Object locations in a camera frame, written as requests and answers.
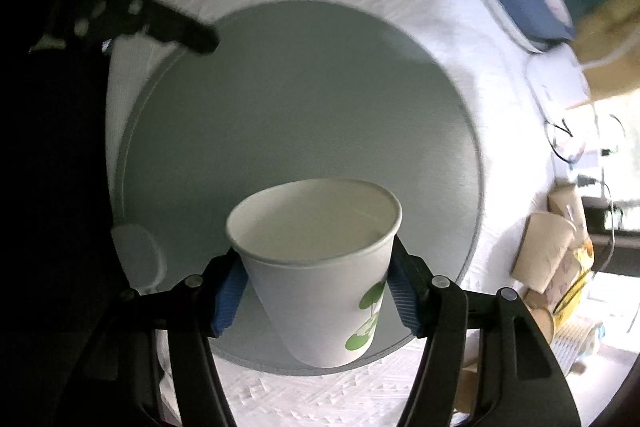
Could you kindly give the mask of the white paper cup green print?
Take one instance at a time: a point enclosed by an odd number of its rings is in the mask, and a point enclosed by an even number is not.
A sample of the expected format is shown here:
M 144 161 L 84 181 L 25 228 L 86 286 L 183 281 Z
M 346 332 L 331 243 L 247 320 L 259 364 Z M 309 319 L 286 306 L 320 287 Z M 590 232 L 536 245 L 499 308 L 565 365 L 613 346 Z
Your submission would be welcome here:
M 248 196 L 226 232 L 286 350 L 334 369 L 372 343 L 401 221 L 378 184 L 310 179 Z

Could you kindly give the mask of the white plate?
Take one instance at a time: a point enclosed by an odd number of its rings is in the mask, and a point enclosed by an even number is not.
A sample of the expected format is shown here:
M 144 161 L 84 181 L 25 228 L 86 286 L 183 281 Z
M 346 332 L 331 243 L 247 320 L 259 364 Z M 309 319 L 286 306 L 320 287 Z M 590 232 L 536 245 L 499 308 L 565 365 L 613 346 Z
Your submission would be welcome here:
M 499 0 L 483 0 L 491 12 L 494 19 L 501 26 L 501 28 L 508 34 L 508 36 L 521 48 L 529 53 L 544 53 L 552 46 L 556 46 L 560 42 L 570 41 L 547 41 L 547 40 L 535 40 L 534 38 L 527 37 L 523 34 L 512 17 L 506 12 L 506 9 L 500 3 Z

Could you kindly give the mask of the brown paper cup lying front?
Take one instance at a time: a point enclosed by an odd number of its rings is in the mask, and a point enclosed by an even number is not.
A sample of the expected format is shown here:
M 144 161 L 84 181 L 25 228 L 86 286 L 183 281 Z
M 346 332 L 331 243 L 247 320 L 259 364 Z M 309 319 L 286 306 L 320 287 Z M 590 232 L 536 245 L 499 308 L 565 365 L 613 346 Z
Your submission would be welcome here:
M 547 211 L 533 212 L 527 219 L 511 277 L 542 294 L 575 234 L 575 225 L 570 220 Z

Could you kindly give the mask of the white lattice basket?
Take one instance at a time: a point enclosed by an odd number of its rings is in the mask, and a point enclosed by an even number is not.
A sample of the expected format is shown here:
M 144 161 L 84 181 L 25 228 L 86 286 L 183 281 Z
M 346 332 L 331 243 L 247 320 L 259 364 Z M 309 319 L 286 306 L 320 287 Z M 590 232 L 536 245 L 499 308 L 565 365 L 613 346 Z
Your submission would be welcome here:
M 551 341 L 551 350 L 563 374 L 568 375 L 576 363 L 597 353 L 604 336 L 602 322 L 564 323 Z

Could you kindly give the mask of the brown paper cup lying left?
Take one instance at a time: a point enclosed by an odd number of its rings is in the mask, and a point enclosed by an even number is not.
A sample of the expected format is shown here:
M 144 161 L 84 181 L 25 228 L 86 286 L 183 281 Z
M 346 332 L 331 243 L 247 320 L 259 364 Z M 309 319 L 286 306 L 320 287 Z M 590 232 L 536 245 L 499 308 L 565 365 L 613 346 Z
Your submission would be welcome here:
M 583 242 L 587 238 L 585 208 L 576 184 L 555 185 L 548 193 L 548 208 L 550 212 L 573 223 L 576 229 L 575 237 L 579 242 Z

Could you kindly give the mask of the round grey placemat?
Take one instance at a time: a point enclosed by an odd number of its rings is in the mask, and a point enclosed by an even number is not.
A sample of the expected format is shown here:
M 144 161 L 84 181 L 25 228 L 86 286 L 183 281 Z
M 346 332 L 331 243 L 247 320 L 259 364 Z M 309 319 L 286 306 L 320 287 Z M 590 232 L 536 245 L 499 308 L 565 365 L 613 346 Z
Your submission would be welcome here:
M 460 281 L 473 256 L 482 162 L 461 95 L 385 20 L 319 1 L 252 6 L 216 25 L 216 51 L 171 53 L 120 146 L 114 213 L 145 227 L 171 288 L 228 251 L 246 196 L 285 182 L 355 178 L 394 193 L 401 242 Z

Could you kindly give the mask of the brown paper cup lying back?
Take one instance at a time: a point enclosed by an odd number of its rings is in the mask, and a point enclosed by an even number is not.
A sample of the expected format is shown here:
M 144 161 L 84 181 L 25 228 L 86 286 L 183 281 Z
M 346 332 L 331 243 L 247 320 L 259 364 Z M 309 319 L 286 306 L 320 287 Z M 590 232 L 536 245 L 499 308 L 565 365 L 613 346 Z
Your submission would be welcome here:
M 571 251 L 567 251 L 544 290 L 550 312 L 560 303 L 580 273 L 582 273 L 582 264 Z

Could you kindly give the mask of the white desk lamp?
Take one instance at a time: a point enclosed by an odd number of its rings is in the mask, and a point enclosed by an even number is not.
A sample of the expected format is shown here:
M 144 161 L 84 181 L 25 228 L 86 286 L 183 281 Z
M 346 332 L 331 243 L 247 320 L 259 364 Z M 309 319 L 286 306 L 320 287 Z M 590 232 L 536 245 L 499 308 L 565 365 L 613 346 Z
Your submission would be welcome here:
M 567 43 L 531 55 L 524 76 L 546 121 L 559 121 L 567 109 L 590 102 L 582 64 Z

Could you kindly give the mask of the yellow curtain left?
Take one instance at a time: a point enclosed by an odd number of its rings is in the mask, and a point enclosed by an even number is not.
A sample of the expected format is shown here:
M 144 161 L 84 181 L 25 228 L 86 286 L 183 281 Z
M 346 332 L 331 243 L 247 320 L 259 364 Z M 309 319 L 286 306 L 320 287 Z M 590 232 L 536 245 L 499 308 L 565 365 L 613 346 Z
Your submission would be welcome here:
M 581 18 L 572 48 L 591 100 L 639 89 L 639 0 L 608 0 Z

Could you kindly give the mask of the brown paper cup upright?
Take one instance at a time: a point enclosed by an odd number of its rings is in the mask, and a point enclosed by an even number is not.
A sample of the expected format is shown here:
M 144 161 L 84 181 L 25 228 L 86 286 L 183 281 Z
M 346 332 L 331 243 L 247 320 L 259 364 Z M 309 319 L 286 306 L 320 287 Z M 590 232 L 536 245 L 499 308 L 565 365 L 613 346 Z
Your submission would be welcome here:
M 547 343 L 552 343 L 555 335 L 555 324 L 546 296 L 538 294 L 537 291 L 526 291 L 524 303 L 530 314 L 532 314 L 544 339 L 547 340 Z

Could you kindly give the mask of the small grey white lid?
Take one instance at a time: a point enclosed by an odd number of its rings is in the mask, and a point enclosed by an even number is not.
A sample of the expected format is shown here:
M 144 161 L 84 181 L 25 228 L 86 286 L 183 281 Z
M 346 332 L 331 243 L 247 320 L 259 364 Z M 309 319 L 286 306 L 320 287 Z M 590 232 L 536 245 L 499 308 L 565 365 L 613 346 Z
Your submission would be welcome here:
M 165 280 L 167 261 L 154 236 L 142 225 L 119 225 L 112 239 L 129 285 L 142 295 L 155 293 Z

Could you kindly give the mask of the yellow packet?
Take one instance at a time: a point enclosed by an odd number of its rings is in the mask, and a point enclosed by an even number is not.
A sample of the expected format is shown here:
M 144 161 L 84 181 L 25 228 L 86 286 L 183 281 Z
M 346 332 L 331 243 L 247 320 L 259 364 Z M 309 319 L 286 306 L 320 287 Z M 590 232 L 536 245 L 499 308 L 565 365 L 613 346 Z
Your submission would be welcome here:
M 582 291 L 590 281 L 594 262 L 592 240 L 586 239 L 582 246 L 574 251 L 573 256 L 579 262 L 578 277 L 553 309 L 552 317 L 556 329 L 562 327 L 574 313 L 582 298 Z

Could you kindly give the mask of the brown paper cup lying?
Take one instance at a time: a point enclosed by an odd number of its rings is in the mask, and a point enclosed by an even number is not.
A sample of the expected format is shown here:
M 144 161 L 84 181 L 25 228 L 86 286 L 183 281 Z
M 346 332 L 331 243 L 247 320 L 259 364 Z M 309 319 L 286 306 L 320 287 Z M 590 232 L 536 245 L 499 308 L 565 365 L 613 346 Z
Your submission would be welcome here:
M 550 312 L 560 303 L 580 273 L 582 273 L 582 264 L 571 251 L 567 251 L 544 290 Z
M 570 220 L 547 211 L 533 212 L 527 219 L 511 277 L 542 294 L 575 234 L 575 225 Z
M 548 193 L 548 208 L 550 212 L 573 223 L 576 229 L 575 237 L 579 242 L 583 242 L 587 238 L 585 208 L 576 184 L 555 185 Z

